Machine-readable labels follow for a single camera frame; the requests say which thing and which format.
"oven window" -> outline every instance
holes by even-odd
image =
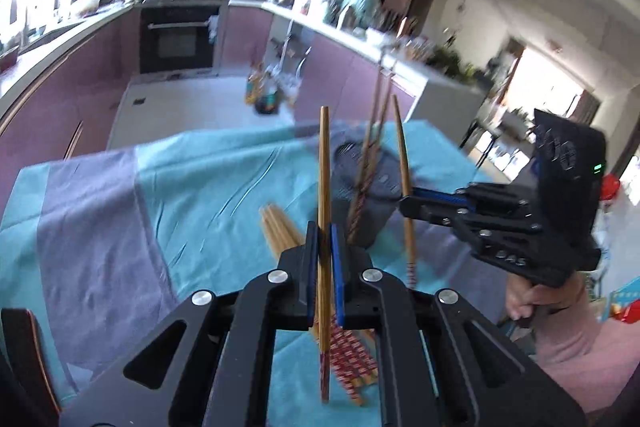
[[[161,30],[158,39],[158,58],[193,57],[196,54],[196,28]]]

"countertop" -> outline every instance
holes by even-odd
[[[251,0],[230,0],[229,6],[261,8],[273,13],[274,15],[290,19],[295,23],[306,26],[310,30],[315,31],[316,33],[319,33],[332,41],[338,42],[339,44],[356,52],[363,58],[371,60],[371,62],[378,62],[380,60],[380,55],[382,53],[380,48],[372,46],[371,44],[368,44],[367,41],[359,39],[350,33],[341,31],[338,28],[329,26],[321,21],[311,19],[306,15],[295,13],[290,9],[277,6],[270,2]],[[465,86],[464,84],[452,80],[439,71],[425,66],[420,62],[413,62],[405,60],[404,58],[398,58],[393,54],[386,55],[383,59],[382,65],[395,73],[393,80],[398,87],[416,98],[422,94],[427,82],[445,85],[452,89],[477,90],[478,93],[480,93],[476,87]]]
[[[71,28],[57,39],[19,55],[16,65],[0,74],[0,119],[31,83],[50,65],[92,33],[130,11],[133,6],[133,4],[118,4],[114,5],[111,10],[86,17],[78,26]],[[56,28],[74,22],[77,21],[62,23]]]

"pink cloth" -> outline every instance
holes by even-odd
[[[640,362],[640,322],[598,323],[586,293],[535,328],[538,363],[587,413],[610,406]]]

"oven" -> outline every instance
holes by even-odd
[[[140,72],[213,66],[214,37],[209,18],[220,6],[144,7],[140,18]]]

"person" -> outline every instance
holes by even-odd
[[[518,320],[545,305],[532,327],[536,361],[594,419],[626,386],[640,362],[640,322],[598,322],[591,310],[584,276],[574,273],[559,289],[533,286],[509,274],[506,310]]]

